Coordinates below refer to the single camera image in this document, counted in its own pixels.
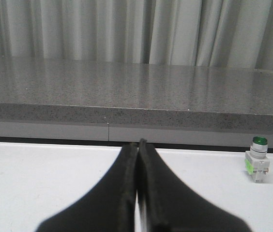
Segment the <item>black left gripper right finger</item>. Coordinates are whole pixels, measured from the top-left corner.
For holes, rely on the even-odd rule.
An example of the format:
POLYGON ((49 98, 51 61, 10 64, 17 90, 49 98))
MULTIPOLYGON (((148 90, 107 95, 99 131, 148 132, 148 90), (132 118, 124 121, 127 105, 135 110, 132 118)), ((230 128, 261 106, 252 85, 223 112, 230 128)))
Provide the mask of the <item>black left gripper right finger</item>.
POLYGON ((138 151, 138 200, 147 232, 247 232, 248 225, 202 198, 183 183, 141 139, 138 151))

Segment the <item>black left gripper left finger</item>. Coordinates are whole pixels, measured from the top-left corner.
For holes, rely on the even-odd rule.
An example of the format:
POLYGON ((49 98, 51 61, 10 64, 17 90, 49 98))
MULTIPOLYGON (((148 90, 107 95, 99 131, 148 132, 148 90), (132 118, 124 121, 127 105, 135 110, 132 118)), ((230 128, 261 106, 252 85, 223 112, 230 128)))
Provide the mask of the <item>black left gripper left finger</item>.
POLYGON ((124 145, 102 179, 77 202, 42 222, 39 232, 133 232, 137 147, 124 145))

